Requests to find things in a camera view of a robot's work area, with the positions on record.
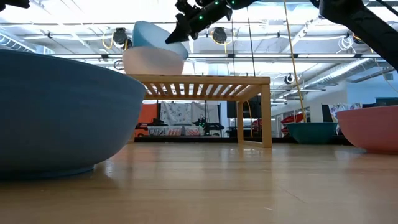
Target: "ceiling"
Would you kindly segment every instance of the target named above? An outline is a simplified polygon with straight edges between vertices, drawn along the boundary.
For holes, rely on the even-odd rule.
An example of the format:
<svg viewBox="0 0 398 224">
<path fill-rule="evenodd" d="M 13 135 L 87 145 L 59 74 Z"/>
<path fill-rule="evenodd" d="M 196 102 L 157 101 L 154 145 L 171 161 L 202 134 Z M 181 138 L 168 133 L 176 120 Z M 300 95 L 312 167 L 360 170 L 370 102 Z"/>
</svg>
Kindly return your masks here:
<svg viewBox="0 0 398 224">
<path fill-rule="evenodd" d="M 117 27 L 125 27 L 131 35 L 136 21 L 156 23 L 172 32 L 175 28 L 175 0 L 36 0 L 30 9 L 7 7 L 0 13 L 0 32 L 14 35 L 28 44 L 46 46 L 54 54 L 120 54 L 123 50 L 110 45 L 110 37 Z M 254 3 L 248 9 L 233 12 L 233 22 L 224 17 L 200 34 L 200 38 L 183 43 L 193 54 L 270 54 L 290 53 L 283 1 L 269 0 Z M 289 1 L 288 15 L 295 53 L 351 54 L 370 53 L 367 45 L 352 45 L 343 38 L 349 30 L 326 19 L 318 18 L 318 9 L 309 1 Z M 398 17 L 385 7 L 370 7 L 375 14 L 398 29 Z M 214 43 L 206 36 L 215 27 L 224 27 L 228 45 Z M 113 67 L 115 60 L 84 60 L 104 67 Z M 232 75 L 266 75 L 274 88 L 284 86 L 284 76 L 293 73 L 290 62 L 256 60 L 252 62 L 216 62 L 203 59 L 185 63 L 186 74 L 212 74 L 226 71 Z M 314 60 L 297 62 L 297 73 L 310 80 L 337 63 L 318 63 Z"/>
</svg>

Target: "white wall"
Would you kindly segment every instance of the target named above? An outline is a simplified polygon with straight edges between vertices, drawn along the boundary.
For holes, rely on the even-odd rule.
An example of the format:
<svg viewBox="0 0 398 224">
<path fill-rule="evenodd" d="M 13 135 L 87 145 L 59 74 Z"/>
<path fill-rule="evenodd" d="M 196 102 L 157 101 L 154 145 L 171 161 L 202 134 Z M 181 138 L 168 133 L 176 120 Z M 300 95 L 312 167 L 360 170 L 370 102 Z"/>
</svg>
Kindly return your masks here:
<svg viewBox="0 0 398 224">
<path fill-rule="evenodd" d="M 398 89 L 398 74 L 393 73 L 394 80 L 389 81 L 392 86 Z M 378 76 L 368 79 L 360 83 L 350 83 L 347 85 L 348 103 L 366 103 L 376 102 L 376 98 L 382 97 L 398 97 L 395 92 L 385 81 L 384 77 Z"/>
<path fill-rule="evenodd" d="M 346 83 L 341 82 L 337 86 L 328 86 L 326 91 L 310 92 L 305 96 L 304 107 L 310 107 L 311 122 L 323 122 L 322 104 L 347 103 Z M 289 100 L 287 105 L 274 106 L 271 115 L 300 109 L 299 100 Z"/>
</svg>

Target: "wooden table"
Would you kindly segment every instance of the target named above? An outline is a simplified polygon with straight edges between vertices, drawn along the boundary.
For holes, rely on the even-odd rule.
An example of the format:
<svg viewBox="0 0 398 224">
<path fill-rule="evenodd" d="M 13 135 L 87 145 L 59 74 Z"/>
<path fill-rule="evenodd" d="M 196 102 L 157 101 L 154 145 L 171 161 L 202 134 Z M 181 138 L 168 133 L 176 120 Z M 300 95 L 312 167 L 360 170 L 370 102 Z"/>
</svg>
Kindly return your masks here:
<svg viewBox="0 0 398 224">
<path fill-rule="evenodd" d="M 146 86 L 146 100 L 236 101 L 238 143 L 263 148 L 272 147 L 269 77 L 211 75 L 129 76 L 139 80 Z M 243 104 L 259 93 L 261 94 L 262 142 L 245 141 L 243 139 Z"/>
</svg>

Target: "hardwood floor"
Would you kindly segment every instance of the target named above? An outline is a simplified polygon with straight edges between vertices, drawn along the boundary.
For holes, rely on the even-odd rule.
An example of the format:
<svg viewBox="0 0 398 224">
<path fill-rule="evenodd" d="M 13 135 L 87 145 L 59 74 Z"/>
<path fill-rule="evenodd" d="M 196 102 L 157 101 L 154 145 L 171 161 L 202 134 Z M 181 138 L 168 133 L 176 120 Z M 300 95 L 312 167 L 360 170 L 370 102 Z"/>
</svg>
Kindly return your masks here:
<svg viewBox="0 0 398 224">
<path fill-rule="evenodd" d="M 243 147 L 135 143 L 90 173 L 0 183 L 1 223 L 398 223 L 398 156 Z"/>
</svg>

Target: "pink bowl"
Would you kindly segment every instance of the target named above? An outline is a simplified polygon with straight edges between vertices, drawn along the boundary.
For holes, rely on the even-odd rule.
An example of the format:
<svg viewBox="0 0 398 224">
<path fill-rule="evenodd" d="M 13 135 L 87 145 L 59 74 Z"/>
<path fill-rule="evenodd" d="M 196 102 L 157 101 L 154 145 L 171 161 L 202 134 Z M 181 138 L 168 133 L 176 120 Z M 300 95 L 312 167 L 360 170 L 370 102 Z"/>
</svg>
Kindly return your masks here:
<svg viewBox="0 0 398 224">
<path fill-rule="evenodd" d="M 337 112 L 340 129 L 354 146 L 372 153 L 398 154 L 398 106 Z"/>
</svg>

